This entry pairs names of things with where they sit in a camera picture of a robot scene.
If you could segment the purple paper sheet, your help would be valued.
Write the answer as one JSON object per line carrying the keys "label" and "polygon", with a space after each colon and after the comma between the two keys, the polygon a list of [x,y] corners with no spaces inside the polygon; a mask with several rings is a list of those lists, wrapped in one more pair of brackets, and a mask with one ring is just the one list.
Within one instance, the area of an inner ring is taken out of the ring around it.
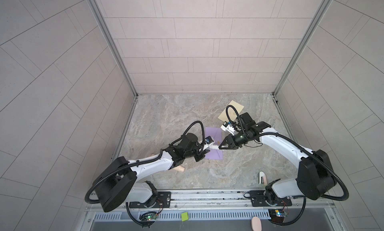
{"label": "purple paper sheet", "polygon": [[[205,128],[206,136],[211,136],[212,139],[215,141],[214,145],[220,145],[223,141],[222,138],[222,130],[220,128],[211,128],[206,127]],[[223,159],[223,151],[222,150],[210,150],[205,156],[205,159],[207,160],[222,160]]]}

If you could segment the white glue stick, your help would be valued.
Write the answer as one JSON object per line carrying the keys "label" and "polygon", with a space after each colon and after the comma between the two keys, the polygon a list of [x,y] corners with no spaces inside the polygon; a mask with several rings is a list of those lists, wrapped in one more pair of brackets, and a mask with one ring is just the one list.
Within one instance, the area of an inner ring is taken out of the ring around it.
{"label": "white glue stick", "polygon": [[205,145],[205,149],[210,149],[210,150],[220,150],[219,149],[219,146],[218,145],[214,145],[214,144],[211,144],[211,145]]}

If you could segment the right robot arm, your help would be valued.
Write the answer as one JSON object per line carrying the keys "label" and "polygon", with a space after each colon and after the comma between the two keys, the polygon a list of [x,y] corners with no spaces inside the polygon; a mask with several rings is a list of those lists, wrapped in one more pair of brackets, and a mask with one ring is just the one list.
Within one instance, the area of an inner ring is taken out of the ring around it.
{"label": "right robot arm", "polygon": [[270,205],[286,197],[334,201],[346,201],[349,198],[348,188],[334,172],[326,152],[307,149],[281,135],[269,124],[256,123],[248,113],[240,115],[236,124],[224,122],[221,128],[230,132],[221,142],[221,150],[236,150],[248,142],[256,141],[274,149],[298,169],[296,178],[275,180],[266,186],[264,196]]}

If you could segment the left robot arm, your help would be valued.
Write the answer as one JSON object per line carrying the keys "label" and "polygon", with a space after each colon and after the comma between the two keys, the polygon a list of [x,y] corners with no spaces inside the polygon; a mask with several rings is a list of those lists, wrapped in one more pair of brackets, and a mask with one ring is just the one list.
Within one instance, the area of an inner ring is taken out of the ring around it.
{"label": "left robot arm", "polygon": [[155,173],[180,166],[185,159],[196,162],[205,158],[208,148],[214,143],[212,137],[199,143],[196,135],[188,133],[177,139],[157,156],[137,161],[124,157],[115,159],[93,182],[85,195],[88,204],[101,204],[105,213],[123,203],[137,202],[150,208],[159,196],[155,186],[144,179]]}

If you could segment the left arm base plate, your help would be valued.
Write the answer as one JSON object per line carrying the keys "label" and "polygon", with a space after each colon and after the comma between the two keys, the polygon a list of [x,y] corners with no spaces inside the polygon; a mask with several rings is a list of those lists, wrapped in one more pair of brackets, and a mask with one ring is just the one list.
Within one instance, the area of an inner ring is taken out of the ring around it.
{"label": "left arm base plate", "polygon": [[156,196],[152,195],[145,203],[130,202],[130,209],[160,209],[169,208],[171,202],[171,192],[158,192]]}

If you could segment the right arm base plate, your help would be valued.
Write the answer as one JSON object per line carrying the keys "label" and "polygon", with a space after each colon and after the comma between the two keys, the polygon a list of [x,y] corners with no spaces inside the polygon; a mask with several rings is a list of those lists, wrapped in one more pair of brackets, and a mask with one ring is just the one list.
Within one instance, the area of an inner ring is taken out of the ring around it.
{"label": "right arm base plate", "polygon": [[292,206],[291,199],[278,198],[276,195],[262,190],[249,191],[244,194],[244,198],[250,199],[253,207]]}

